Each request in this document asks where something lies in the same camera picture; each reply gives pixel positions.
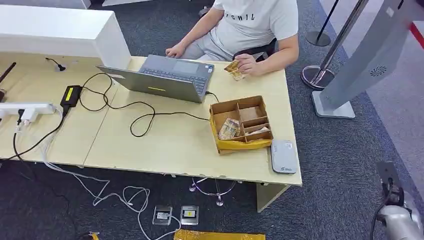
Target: man's right hand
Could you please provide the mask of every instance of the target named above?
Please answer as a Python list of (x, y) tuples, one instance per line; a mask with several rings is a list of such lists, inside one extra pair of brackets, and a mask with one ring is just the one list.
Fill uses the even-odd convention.
[(186, 47), (180, 42), (172, 48), (168, 48), (165, 53), (169, 58), (180, 58), (184, 52), (186, 51)]

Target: table leg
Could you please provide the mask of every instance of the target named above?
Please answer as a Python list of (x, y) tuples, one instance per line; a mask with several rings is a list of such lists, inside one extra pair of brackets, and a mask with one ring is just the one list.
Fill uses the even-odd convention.
[(281, 194), (283, 194), (290, 185), (269, 184), (267, 186), (256, 183), (257, 212), (261, 213)]

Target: man's right arm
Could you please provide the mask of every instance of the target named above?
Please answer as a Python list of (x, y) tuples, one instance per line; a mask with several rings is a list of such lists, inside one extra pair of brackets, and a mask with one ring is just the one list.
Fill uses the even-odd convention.
[(166, 50), (166, 55), (173, 58), (181, 57), (190, 44), (209, 33), (223, 17), (224, 10), (212, 7), (177, 45)]
[(224, 10), (216, 9), (212, 7), (209, 12), (203, 16), (196, 25), (191, 29), (191, 31), (181, 40), (181, 43), (188, 47), (192, 42), (203, 37), (210, 30), (212, 30), (224, 17)]

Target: cardboard tray with compartments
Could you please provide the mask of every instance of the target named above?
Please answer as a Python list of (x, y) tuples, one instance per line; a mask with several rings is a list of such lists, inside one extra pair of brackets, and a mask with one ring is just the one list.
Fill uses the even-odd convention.
[[(269, 147), (274, 138), (262, 96), (252, 96), (212, 104), (210, 106), (210, 116), (210, 125), (215, 138), (216, 148), (221, 155), (235, 151)], [(239, 122), (240, 133), (234, 138), (221, 140), (218, 137), (218, 133), (228, 118)], [(268, 130), (253, 133), (264, 127)]]

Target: red barrier tape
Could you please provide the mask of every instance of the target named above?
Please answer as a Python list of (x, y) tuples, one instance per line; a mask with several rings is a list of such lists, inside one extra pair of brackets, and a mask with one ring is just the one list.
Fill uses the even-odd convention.
[(410, 30), (415, 36), (416, 40), (421, 45), (421, 47), (424, 49), (424, 36), (421, 34), (421, 32), (418, 30), (417, 26), (414, 23), (411, 24)]

